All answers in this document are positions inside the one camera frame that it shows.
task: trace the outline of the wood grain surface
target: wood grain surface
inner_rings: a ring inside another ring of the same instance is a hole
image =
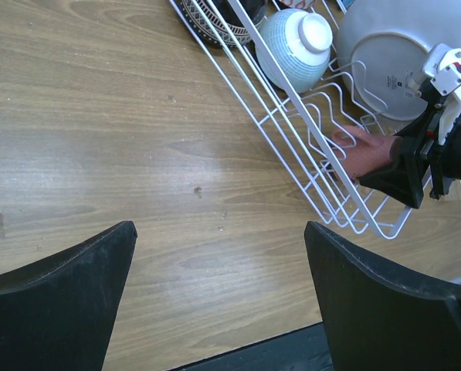
[[[133,220],[105,370],[320,321],[303,242],[316,218],[166,0],[0,1],[0,273]],[[427,198],[394,241],[341,233],[461,275],[461,202]]]

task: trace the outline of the mug handle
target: mug handle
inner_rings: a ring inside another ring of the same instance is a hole
[[[352,145],[350,138],[342,138],[341,135],[345,134],[345,131],[352,135],[356,139],[360,139],[367,145],[371,147],[378,147],[383,144],[381,138],[378,138],[375,135],[368,133],[366,130],[358,127],[358,126],[342,126],[343,130],[340,128],[336,128],[333,131],[332,138],[335,143],[338,145]]]

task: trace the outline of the red mug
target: red mug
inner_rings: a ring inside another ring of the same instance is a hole
[[[342,128],[343,130],[336,128],[333,131],[333,142],[339,147],[354,145],[352,139],[345,136],[345,132],[347,132],[355,138],[357,145],[342,148],[346,155],[345,159],[342,159],[343,153],[337,148],[334,149],[334,154],[340,160],[352,182],[356,182],[363,175],[382,168],[395,160],[402,138],[395,135],[373,135],[358,126],[343,126]]]

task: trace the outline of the plate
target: plate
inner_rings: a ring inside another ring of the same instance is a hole
[[[334,40],[356,98],[397,128],[425,110],[408,81],[437,43],[461,48],[461,0],[356,0]],[[344,81],[350,90],[346,76]]]

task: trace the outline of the dish rack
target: dish rack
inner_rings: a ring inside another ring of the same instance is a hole
[[[370,227],[382,238],[396,238],[412,209],[379,191],[352,183],[341,166],[341,160],[345,158],[344,149],[328,136],[335,126],[340,127],[342,124],[361,126],[374,134],[393,134],[391,128],[380,124],[378,117],[382,112],[371,111],[356,100],[354,79],[345,70],[349,65],[340,69],[336,67],[336,59],[333,58],[318,85],[300,96],[277,65],[239,0],[227,0],[251,35],[255,47],[265,50],[272,71],[284,87],[284,94],[270,84],[259,68],[252,45],[241,46],[237,42],[213,1],[205,0],[232,37],[235,47],[225,45],[198,1],[192,0],[192,3],[223,45],[222,49],[208,47],[203,43],[184,18],[175,0],[170,0],[317,215],[326,224],[350,227],[357,234]],[[269,12],[271,9],[273,12],[280,10],[275,0],[270,0],[270,3]],[[343,5],[331,0],[317,0],[308,10],[325,17],[334,34],[338,30],[337,19],[346,12]],[[365,71],[361,61],[353,63],[358,63]],[[345,83],[351,85],[350,92],[345,89]],[[382,107],[386,107],[383,100],[366,89],[364,91],[379,100]],[[351,137],[351,140],[355,145],[355,139]]]

